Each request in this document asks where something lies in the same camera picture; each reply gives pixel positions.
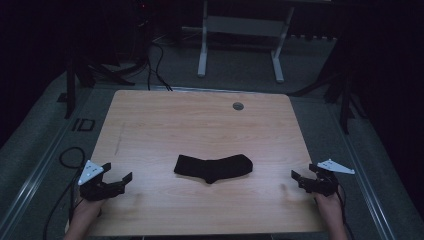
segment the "table leg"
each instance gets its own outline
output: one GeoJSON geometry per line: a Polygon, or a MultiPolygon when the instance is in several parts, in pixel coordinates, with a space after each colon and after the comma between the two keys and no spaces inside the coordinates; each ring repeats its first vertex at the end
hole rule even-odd
{"type": "Polygon", "coordinates": [[[284,82],[283,71],[281,70],[281,63],[280,63],[279,57],[280,57],[281,49],[283,48],[284,40],[287,37],[287,31],[290,26],[290,21],[293,16],[293,12],[294,12],[294,7],[291,7],[287,14],[286,21],[281,29],[281,34],[279,38],[280,40],[278,42],[278,45],[275,48],[275,50],[271,51],[271,59],[272,59],[272,64],[274,66],[275,79],[279,83],[284,82]]]}
{"type": "Polygon", "coordinates": [[[204,77],[206,75],[206,62],[208,58],[208,46],[207,40],[207,22],[208,21],[208,1],[203,1],[203,27],[202,27],[202,49],[200,50],[199,68],[197,70],[197,76],[204,77]]]}

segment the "human hand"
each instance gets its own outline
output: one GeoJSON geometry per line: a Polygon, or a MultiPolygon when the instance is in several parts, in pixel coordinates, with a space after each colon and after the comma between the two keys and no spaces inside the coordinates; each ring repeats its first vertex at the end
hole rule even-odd
{"type": "Polygon", "coordinates": [[[318,204],[322,219],[326,223],[330,240],[347,240],[343,222],[342,203],[336,193],[326,197],[320,193],[312,193],[318,204]]]}
{"type": "Polygon", "coordinates": [[[105,202],[105,199],[100,201],[81,200],[80,204],[74,209],[72,221],[65,234],[64,240],[84,239],[105,202]]]}

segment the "white table frame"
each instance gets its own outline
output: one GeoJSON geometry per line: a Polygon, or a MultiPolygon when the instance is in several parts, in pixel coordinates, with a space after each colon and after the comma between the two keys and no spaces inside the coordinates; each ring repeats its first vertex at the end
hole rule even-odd
{"type": "Polygon", "coordinates": [[[258,20],[246,18],[233,18],[208,15],[208,1],[203,1],[203,26],[202,26],[202,48],[200,51],[199,68],[197,75],[206,75],[206,63],[208,58],[207,36],[208,32],[222,32],[240,35],[255,35],[278,37],[278,45],[271,51],[272,64],[276,81],[284,82],[283,71],[281,69],[280,54],[287,36],[290,21],[293,16],[294,7],[290,7],[285,21],[258,20]]]}

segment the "sock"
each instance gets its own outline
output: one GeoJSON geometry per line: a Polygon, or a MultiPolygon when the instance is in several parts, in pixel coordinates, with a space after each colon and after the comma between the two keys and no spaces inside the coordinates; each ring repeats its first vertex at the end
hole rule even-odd
{"type": "Polygon", "coordinates": [[[174,172],[184,176],[202,178],[208,184],[220,179],[246,175],[253,170],[253,163],[243,154],[218,160],[201,160],[179,155],[174,172]]]}

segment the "black cable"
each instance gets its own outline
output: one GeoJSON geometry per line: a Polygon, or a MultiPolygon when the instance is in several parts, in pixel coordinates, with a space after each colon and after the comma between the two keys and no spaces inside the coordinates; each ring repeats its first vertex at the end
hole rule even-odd
{"type": "Polygon", "coordinates": [[[159,65],[160,65],[160,63],[163,59],[163,55],[164,55],[163,54],[163,52],[164,52],[163,48],[159,44],[156,44],[156,43],[152,43],[152,45],[159,48],[160,51],[161,51],[161,54],[160,54],[158,63],[156,64],[155,70],[152,69],[152,64],[150,62],[150,58],[149,57],[147,58],[147,65],[149,66],[149,75],[147,77],[147,89],[150,90],[150,77],[151,77],[151,73],[154,73],[156,75],[157,79],[159,80],[159,82],[161,82],[162,85],[164,85],[168,91],[173,91],[172,87],[168,83],[165,82],[165,80],[162,78],[162,76],[159,75],[159,65]]]}
{"type": "Polygon", "coordinates": [[[82,201],[84,201],[84,198],[82,198],[77,204],[75,204],[74,209],[76,209],[78,207],[78,205],[80,205],[82,203],[82,201]]]}
{"type": "MultiPolygon", "coordinates": [[[[139,63],[136,63],[136,65],[126,68],[126,69],[121,69],[121,70],[110,70],[111,72],[118,74],[120,77],[124,78],[124,79],[129,79],[132,78],[140,73],[142,73],[147,67],[147,61],[142,63],[141,61],[139,61],[139,63]]],[[[96,80],[106,80],[108,79],[107,77],[105,77],[100,71],[98,71],[95,68],[90,67],[90,70],[92,71],[94,77],[96,80]]]]}
{"type": "Polygon", "coordinates": [[[352,231],[352,229],[350,228],[349,224],[346,221],[346,211],[345,211],[345,208],[346,208],[346,199],[347,199],[347,197],[346,197],[346,191],[344,190],[344,188],[343,188],[343,186],[341,184],[339,184],[339,186],[343,190],[343,195],[344,195],[344,199],[343,199],[342,196],[340,195],[340,192],[338,190],[336,191],[337,197],[339,198],[340,204],[341,204],[343,224],[346,226],[346,229],[349,232],[350,238],[352,240],[355,240],[355,236],[353,235],[353,231],[352,231]]]}
{"type": "Polygon", "coordinates": [[[85,152],[82,148],[80,147],[70,147],[68,149],[66,149],[65,151],[63,151],[60,156],[59,156],[59,162],[62,166],[69,168],[69,169],[76,169],[76,172],[74,174],[74,176],[72,177],[72,180],[68,183],[68,185],[65,187],[65,189],[63,190],[63,192],[60,194],[59,199],[56,201],[56,203],[54,204],[52,210],[50,211],[46,222],[44,223],[44,229],[43,229],[43,239],[47,240],[47,231],[48,231],[48,227],[49,227],[49,223],[50,220],[53,216],[53,213],[55,212],[57,206],[60,204],[60,202],[62,201],[62,199],[65,197],[66,193],[68,192],[68,190],[70,190],[70,207],[69,207],[69,222],[72,220],[72,213],[73,210],[75,209],[76,206],[78,206],[78,204],[81,203],[81,201],[74,207],[73,201],[74,201],[74,186],[75,186],[75,182],[78,178],[78,176],[81,175],[82,169],[84,168],[84,163],[85,163],[85,152]],[[64,162],[63,160],[63,156],[71,151],[71,150],[78,150],[81,152],[81,163],[78,166],[73,166],[73,165],[69,165],[67,163],[64,162]]]}

